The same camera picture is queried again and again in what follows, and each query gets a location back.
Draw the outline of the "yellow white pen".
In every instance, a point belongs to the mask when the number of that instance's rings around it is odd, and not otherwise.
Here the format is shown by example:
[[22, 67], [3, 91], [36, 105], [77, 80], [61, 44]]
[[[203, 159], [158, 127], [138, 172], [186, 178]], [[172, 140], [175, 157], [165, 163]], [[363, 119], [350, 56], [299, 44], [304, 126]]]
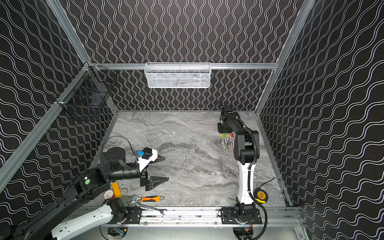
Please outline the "yellow white pen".
[[225, 140], [225, 143], [226, 143], [226, 148], [229, 151], [230, 150], [230, 144], [228, 142], [228, 134], [224, 134], [224, 140]]

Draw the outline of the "green white pen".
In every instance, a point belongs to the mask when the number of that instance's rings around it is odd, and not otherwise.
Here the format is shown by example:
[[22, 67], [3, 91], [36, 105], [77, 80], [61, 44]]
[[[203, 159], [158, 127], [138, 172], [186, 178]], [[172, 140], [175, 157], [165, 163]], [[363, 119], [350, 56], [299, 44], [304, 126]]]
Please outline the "green white pen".
[[225, 134], [222, 134], [222, 143], [223, 143], [223, 149], [226, 150], [227, 149], [227, 145], [226, 145]]

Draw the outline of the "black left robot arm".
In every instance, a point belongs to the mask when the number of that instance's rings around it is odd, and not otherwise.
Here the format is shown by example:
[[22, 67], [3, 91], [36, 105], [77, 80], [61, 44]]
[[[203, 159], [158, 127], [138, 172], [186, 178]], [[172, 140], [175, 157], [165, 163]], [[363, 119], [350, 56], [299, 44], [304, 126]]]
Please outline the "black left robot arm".
[[149, 177], [147, 166], [165, 161], [157, 150], [144, 148], [134, 153], [135, 161], [126, 163], [126, 151], [113, 147], [100, 154], [100, 163], [77, 177], [63, 195], [42, 212], [19, 225], [1, 224], [2, 240], [70, 240], [103, 224], [124, 223], [129, 219], [127, 208], [137, 204], [108, 200], [104, 205], [71, 221], [66, 218], [81, 206], [110, 190], [118, 180], [140, 179], [140, 185], [151, 191], [168, 181], [167, 177]]

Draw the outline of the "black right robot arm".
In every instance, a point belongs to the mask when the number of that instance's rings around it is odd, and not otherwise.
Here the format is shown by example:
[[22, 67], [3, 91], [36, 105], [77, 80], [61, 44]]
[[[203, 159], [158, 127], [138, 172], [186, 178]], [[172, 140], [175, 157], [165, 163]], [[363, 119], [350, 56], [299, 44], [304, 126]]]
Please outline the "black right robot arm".
[[241, 224], [261, 224], [261, 203], [253, 195], [255, 165], [260, 157], [259, 132], [251, 130], [230, 106], [221, 107], [218, 132], [234, 135], [233, 152], [239, 166], [235, 219]]

